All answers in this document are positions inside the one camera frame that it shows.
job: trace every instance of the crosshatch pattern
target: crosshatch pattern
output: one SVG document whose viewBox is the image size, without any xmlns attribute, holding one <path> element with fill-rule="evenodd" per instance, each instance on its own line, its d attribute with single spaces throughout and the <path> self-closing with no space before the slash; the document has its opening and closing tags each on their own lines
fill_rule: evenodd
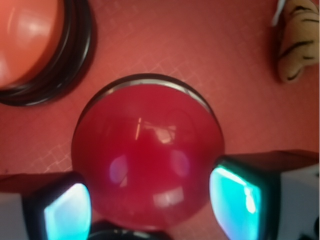
<svg viewBox="0 0 320 240">
<path fill-rule="evenodd" d="M 89 99 L 118 78 L 149 72 L 178 78 L 206 98 L 227 154 L 319 151 L 319 66 L 306 68 L 295 84 L 279 83 L 279 32 L 270 27 L 276 0 L 89 3 L 97 46 L 81 83 L 46 104 L 0 105 L 0 174 L 71 170 L 73 132 Z M 167 232 L 175 239 L 226 238 L 209 202 Z"/>
</svg>

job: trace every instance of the orange dome button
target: orange dome button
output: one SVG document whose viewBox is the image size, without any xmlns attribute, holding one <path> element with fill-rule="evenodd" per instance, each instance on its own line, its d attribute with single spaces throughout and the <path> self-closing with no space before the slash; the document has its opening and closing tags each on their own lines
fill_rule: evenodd
<svg viewBox="0 0 320 240">
<path fill-rule="evenodd" d="M 34 78 L 50 61 L 64 27 L 61 0 L 10 0 L 0 8 L 0 89 Z"/>
</svg>

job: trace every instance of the white casing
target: white casing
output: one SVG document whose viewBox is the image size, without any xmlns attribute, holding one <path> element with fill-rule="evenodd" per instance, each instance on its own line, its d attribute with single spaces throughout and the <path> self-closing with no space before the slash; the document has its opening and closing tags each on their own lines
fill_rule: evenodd
<svg viewBox="0 0 320 240">
<path fill-rule="evenodd" d="M 281 195 L 278 240 L 318 239 L 314 226 L 319 217 L 319 164 L 280 175 Z"/>
<path fill-rule="evenodd" d="M 0 192 L 0 240 L 28 239 L 20 194 Z"/>
</svg>

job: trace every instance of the silver metal rim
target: silver metal rim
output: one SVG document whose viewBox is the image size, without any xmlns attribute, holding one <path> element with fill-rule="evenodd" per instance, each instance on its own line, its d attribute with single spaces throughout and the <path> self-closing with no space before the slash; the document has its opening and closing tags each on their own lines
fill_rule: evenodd
<svg viewBox="0 0 320 240">
<path fill-rule="evenodd" d="M 136 86 L 136 85 L 159 85 L 159 86 L 165 86 L 168 88 L 178 90 L 184 94 L 187 94 L 188 96 L 190 96 L 194 100 L 196 100 L 200 105 L 202 105 L 204 107 L 204 109 L 206 111 L 208 111 L 208 113 L 211 114 L 211 108 L 193 91 L 191 91 L 181 85 L 178 85 L 176 83 L 170 82 L 170 81 L 160 80 L 160 79 L 152 79 L 152 78 L 137 79 L 137 80 L 122 82 L 122 83 L 110 88 L 109 90 L 107 90 L 106 92 L 101 94 L 99 97 L 97 97 L 97 99 L 92 103 L 92 105 L 95 104 L 96 102 L 100 101 L 101 99 L 103 99 L 107 95 L 116 92 L 117 90 L 120 90 L 120 89 L 123 89 L 126 87 L 130 87 L 130 86 Z"/>
</svg>

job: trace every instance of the plush toy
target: plush toy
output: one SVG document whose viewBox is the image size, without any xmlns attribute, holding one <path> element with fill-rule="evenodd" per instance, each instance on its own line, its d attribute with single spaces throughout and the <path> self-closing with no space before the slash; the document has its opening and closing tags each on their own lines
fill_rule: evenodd
<svg viewBox="0 0 320 240">
<path fill-rule="evenodd" d="M 311 0 L 279 0 L 274 26 L 281 12 L 285 27 L 278 73 L 283 82 L 296 82 L 305 66 L 319 63 L 319 9 Z"/>
</svg>

